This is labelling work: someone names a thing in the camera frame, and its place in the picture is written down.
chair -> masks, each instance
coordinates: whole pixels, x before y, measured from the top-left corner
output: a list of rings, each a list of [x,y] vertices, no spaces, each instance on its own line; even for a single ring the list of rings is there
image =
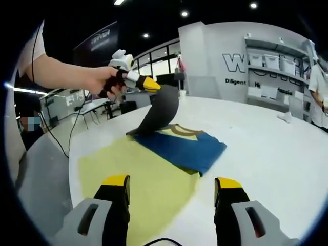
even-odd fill
[[[190,96],[222,99],[214,77],[189,76],[187,77],[187,85]]]
[[[289,111],[291,112],[292,116],[304,120],[303,101],[294,96],[289,96],[288,101],[289,101]]]

yellow cloth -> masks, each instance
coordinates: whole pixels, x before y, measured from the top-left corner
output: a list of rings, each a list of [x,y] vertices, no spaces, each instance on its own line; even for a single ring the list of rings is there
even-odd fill
[[[188,174],[130,137],[78,161],[84,198],[93,198],[112,175],[130,175],[127,245],[144,245],[162,231],[191,198],[199,173]]]

hand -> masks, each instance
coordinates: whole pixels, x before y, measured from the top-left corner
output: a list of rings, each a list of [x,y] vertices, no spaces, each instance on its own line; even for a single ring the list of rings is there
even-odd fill
[[[91,94],[98,95],[105,83],[106,80],[111,77],[116,77],[117,69],[113,67],[100,67],[92,69],[90,76],[86,78],[85,88],[86,90],[90,91]],[[119,84],[119,80],[115,83],[113,80],[113,86],[111,90],[113,93],[107,92],[107,97],[109,99],[116,99],[118,96],[122,94],[122,90],[126,90],[126,86],[122,86]]]

banner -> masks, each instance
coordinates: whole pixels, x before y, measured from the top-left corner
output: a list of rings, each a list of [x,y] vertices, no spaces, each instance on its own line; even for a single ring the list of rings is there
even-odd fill
[[[114,22],[83,41],[73,51],[73,63],[83,67],[107,66],[118,50],[118,23]]]

black cable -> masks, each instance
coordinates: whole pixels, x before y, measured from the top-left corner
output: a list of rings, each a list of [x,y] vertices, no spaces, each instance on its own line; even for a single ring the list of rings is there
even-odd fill
[[[176,246],[182,246],[180,243],[178,243],[178,242],[176,242],[176,241],[174,241],[174,240],[172,240],[172,239],[170,239],[170,238],[160,238],[160,239],[156,239],[156,240],[154,240],[154,241],[152,241],[152,242],[150,242],[150,243],[145,244],[145,246],[150,246],[150,245],[153,245],[153,244],[155,244],[155,243],[157,243],[157,242],[160,242],[160,241],[169,241],[169,242],[171,242],[171,243],[174,243]]]
[[[74,125],[73,125],[73,127],[72,127],[72,129],[71,129],[70,138],[68,139],[68,152],[70,152],[70,150],[71,150],[70,145],[71,145],[71,137],[72,137],[73,129],[74,129],[75,125],[76,125],[77,119],[78,119],[78,117],[80,116],[80,112],[81,112],[81,110],[82,110],[84,104],[86,103],[87,98],[88,98],[89,95],[90,95],[90,92],[89,92],[89,94],[87,95],[87,97],[84,99],[84,102],[83,102],[83,104],[82,104],[80,110],[79,110],[78,113],[77,113],[77,117],[76,117],[75,122],[74,122]]]
[[[40,25],[39,28],[37,29],[36,37],[35,37],[35,41],[34,41],[34,45],[33,45],[33,51],[32,51],[32,79],[33,79],[33,83],[35,83],[35,80],[34,80],[34,66],[33,66],[33,63],[34,63],[34,51],[35,51],[36,40],[37,40],[37,37],[38,37],[38,35],[39,35],[39,31],[40,31],[41,25]],[[49,131],[49,133],[50,133],[50,135],[51,135],[51,136],[56,140],[56,142],[59,144],[59,146],[60,146],[60,148],[61,148],[63,154],[64,154],[67,158],[69,158],[68,155],[65,153],[65,151],[64,151],[64,149],[63,149],[63,147],[62,147],[62,145],[61,145],[60,142],[58,141],[58,139],[57,139],[57,138],[52,134],[52,132],[50,131],[50,129],[49,129],[49,127],[48,127],[48,125],[47,125],[47,123],[46,123],[46,120],[45,120],[44,116],[42,115],[42,113],[41,113],[40,115],[41,115],[42,120],[44,121],[44,123],[45,123],[45,125],[46,125],[46,127],[47,127],[47,129],[48,129],[48,131]]]

